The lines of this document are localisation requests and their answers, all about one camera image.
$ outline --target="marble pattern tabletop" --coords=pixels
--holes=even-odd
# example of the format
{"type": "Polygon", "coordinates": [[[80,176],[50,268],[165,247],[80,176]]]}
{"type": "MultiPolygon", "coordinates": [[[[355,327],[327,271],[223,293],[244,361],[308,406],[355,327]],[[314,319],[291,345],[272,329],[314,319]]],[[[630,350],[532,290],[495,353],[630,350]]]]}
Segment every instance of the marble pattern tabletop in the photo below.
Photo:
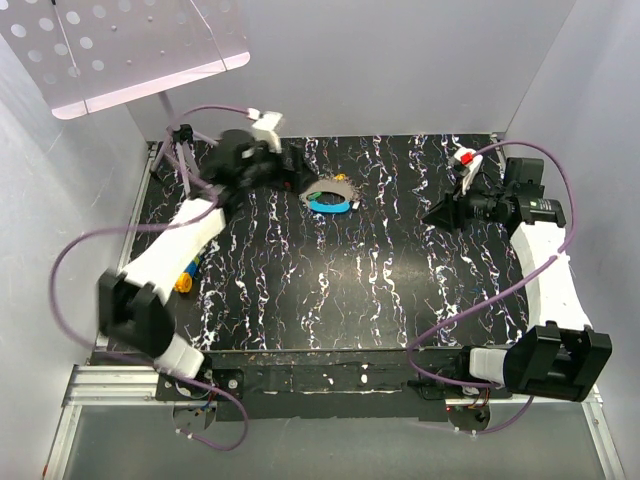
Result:
{"type": "MultiPolygon", "coordinates": [[[[284,139],[322,175],[346,174],[357,211],[314,214],[266,189],[208,246],[191,293],[168,302],[178,331],[203,350],[400,348],[436,322],[522,278],[504,229],[472,223],[450,235],[421,223],[452,185],[447,157],[488,135],[284,139]]],[[[211,154],[197,143],[198,161],[211,154]]],[[[485,171],[498,178],[497,157],[485,171]]],[[[167,162],[151,180],[140,222],[171,219],[184,200],[167,162]]],[[[154,235],[138,235],[132,258],[154,235]]],[[[426,344],[513,343],[527,324],[524,291],[440,330],[426,344]]],[[[112,344],[119,350],[121,346],[112,344]]]]}

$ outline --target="red button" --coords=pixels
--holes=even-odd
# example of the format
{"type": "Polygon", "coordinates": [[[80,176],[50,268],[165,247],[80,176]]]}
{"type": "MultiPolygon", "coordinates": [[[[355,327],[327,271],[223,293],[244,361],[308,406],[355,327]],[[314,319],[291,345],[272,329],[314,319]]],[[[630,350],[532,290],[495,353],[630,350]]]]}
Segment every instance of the red button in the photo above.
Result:
{"type": "Polygon", "coordinates": [[[460,157],[460,163],[462,163],[463,165],[469,165],[471,163],[471,160],[473,160],[473,153],[471,152],[467,152],[462,157],[460,157]]]}

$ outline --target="perforated panel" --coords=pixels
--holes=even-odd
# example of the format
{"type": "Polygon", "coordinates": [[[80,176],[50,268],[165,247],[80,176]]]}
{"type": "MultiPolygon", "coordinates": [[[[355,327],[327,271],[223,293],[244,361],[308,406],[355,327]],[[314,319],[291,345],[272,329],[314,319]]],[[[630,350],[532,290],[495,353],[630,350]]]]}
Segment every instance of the perforated panel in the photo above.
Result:
{"type": "Polygon", "coordinates": [[[70,49],[51,0],[0,0],[0,33],[61,119],[249,61],[235,0],[59,0],[57,4],[70,49]]]}

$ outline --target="white wall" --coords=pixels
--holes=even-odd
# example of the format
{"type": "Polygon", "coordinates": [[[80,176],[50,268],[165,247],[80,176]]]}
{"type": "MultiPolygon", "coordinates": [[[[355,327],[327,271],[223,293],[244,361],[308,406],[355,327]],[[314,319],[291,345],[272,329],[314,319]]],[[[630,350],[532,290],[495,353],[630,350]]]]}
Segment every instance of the white wall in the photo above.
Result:
{"type": "MultiPolygon", "coordinates": [[[[61,122],[0,37],[0,477],[40,478],[74,363],[87,353],[55,327],[51,264],[72,238],[126,224],[146,144],[126,107],[61,122]]],[[[64,311],[95,338],[95,281],[122,237],[72,251],[60,281],[64,311]]]]}
{"type": "MultiPolygon", "coordinates": [[[[174,89],[284,113],[286,136],[505,131],[575,0],[244,0],[251,60],[174,89]]],[[[160,139],[156,98],[132,102],[160,139]]],[[[211,136],[246,126],[206,113],[211,136]]]]}
{"type": "MultiPolygon", "coordinates": [[[[594,328],[613,339],[598,385],[628,478],[640,478],[639,24],[635,0],[578,0],[507,135],[547,146],[573,181],[571,264],[594,328]]],[[[547,170],[548,196],[566,198],[547,170]]]]}

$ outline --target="white circle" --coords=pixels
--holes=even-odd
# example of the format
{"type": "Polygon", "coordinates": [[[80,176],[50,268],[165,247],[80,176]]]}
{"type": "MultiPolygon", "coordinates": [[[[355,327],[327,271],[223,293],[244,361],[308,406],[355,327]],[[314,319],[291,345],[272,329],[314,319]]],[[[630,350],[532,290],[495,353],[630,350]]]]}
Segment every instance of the white circle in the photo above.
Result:
{"type": "Polygon", "coordinates": [[[64,43],[56,43],[53,47],[53,50],[60,56],[63,56],[69,53],[69,49],[64,43]]]}
{"type": "Polygon", "coordinates": [[[42,60],[42,53],[39,52],[38,50],[29,50],[29,53],[27,55],[29,55],[29,59],[32,62],[38,63],[39,61],[42,60]]]}
{"type": "Polygon", "coordinates": [[[13,33],[18,38],[24,38],[27,36],[27,29],[22,25],[14,24],[11,25],[11,33],[13,33]]]}
{"type": "Polygon", "coordinates": [[[107,16],[107,11],[102,5],[96,5],[93,7],[93,14],[96,18],[104,18],[107,16]]]}
{"type": "Polygon", "coordinates": [[[40,25],[40,28],[45,32],[50,32],[51,30],[53,30],[53,22],[48,18],[41,18],[38,21],[38,24],[40,25]]]}
{"type": "Polygon", "coordinates": [[[71,25],[77,25],[80,23],[80,15],[76,12],[67,12],[67,22],[71,25]]]}
{"type": "Polygon", "coordinates": [[[118,8],[121,12],[128,12],[131,10],[131,2],[129,0],[120,0],[118,2],[118,8]]]}
{"type": "Polygon", "coordinates": [[[93,47],[93,40],[91,40],[89,37],[82,37],[80,39],[80,46],[85,50],[89,50],[91,47],[93,47]]]}

